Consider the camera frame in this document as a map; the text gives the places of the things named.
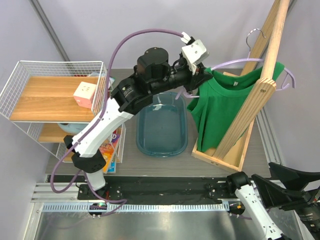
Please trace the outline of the lilac plastic clothes hanger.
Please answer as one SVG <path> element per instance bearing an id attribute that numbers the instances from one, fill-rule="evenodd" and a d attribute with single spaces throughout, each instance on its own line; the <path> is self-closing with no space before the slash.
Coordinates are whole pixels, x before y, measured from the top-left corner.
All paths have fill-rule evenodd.
<path id="1" fill-rule="evenodd" d="M 254 31 L 260 31 L 260 33 L 262 34 L 263 38 L 266 38 L 266 36 L 264 35 L 264 32 L 259 29 L 259 28 L 254 28 L 253 30 L 251 30 L 249 32 L 249 34 L 247 35 L 245 42 L 246 45 L 249 48 L 249 52 L 248 52 L 248 56 L 247 58 L 240 58 L 240 59 L 235 59 L 235 60 L 231 60 L 231 61 L 227 61 L 227 62 L 223 62 L 221 64 L 218 64 L 214 67 L 211 68 L 211 70 L 217 70 L 217 69 L 221 69 L 223 67 L 232 65 L 232 64 L 236 64 L 236 63 L 246 63 L 246 62 L 257 62 L 257 63 L 263 63 L 265 60 L 262 58 L 252 58 L 250 57 L 250 53 L 251 53 L 251 47 L 248 44 L 248 37 L 250 36 L 250 34 L 252 34 Z M 283 91 L 286 90 L 289 87 L 292 87 L 293 89 L 296 88 L 296 79 L 295 76 L 293 75 L 293 73 L 287 69 L 286 67 L 284 68 L 284 71 L 286 72 L 285 78 L 280 86 L 280 88 L 277 88 L 276 91 Z M 175 99 L 177 100 L 181 95 L 183 95 L 184 97 L 186 97 L 187 99 L 192 99 L 192 98 L 199 98 L 199 96 L 197 95 L 192 95 L 191 93 L 187 93 L 187 91 L 185 90 L 184 87 L 182 87 L 179 92 L 177 93 Z"/>

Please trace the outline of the green tank top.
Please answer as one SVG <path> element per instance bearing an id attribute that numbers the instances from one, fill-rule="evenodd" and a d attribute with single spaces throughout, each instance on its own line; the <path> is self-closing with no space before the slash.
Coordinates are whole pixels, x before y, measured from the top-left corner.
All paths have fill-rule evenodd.
<path id="1" fill-rule="evenodd" d="M 224 75 L 216 70 L 205 70 L 212 78 L 201 84 L 187 110 L 191 113 L 198 131 L 197 150 L 205 152 L 216 148 L 257 80 L 262 68 L 242 76 Z"/>

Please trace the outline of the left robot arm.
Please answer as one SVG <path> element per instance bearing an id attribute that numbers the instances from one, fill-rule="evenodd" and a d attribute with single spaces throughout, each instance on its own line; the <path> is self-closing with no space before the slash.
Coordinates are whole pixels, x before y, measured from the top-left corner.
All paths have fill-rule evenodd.
<path id="1" fill-rule="evenodd" d="M 107 192 L 103 167 L 106 161 L 99 148 L 103 142 L 143 108 L 153 102 L 153 96 L 183 86 L 191 92 L 209 80 L 202 61 L 209 55 L 206 47 L 195 43 L 182 47 L 179 59 L 169 65 L 169 54 L 161 47 L 151 47 L 137 59 L 134 73 L 121 80 L 111 92 L 102 110 L 77 135 L 63 139 L 72 150 L 73 165 L 84 171 L 89 194 L 100 200 Z"/>

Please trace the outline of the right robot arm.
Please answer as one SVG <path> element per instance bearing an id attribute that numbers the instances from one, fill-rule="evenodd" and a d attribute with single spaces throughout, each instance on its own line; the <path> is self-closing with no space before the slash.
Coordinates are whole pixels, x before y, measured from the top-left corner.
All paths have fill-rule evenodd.
<path id="1" fill-rule="evenodd" d="M 296 170 L 270 162 L 269 168 L 283 184 L 258 175 L 248 177 L 243 171 L 226 178 L 226 193 L 238 198 L 248 211 L 262 240 L 286 240 L 288 237 L 269 216 L 267 210 L 279 208 L 295 211 L 312 237 L 320 238 L 320 189 L 305 190 L 305 187 L 320 179 L 319 172 Z"/>

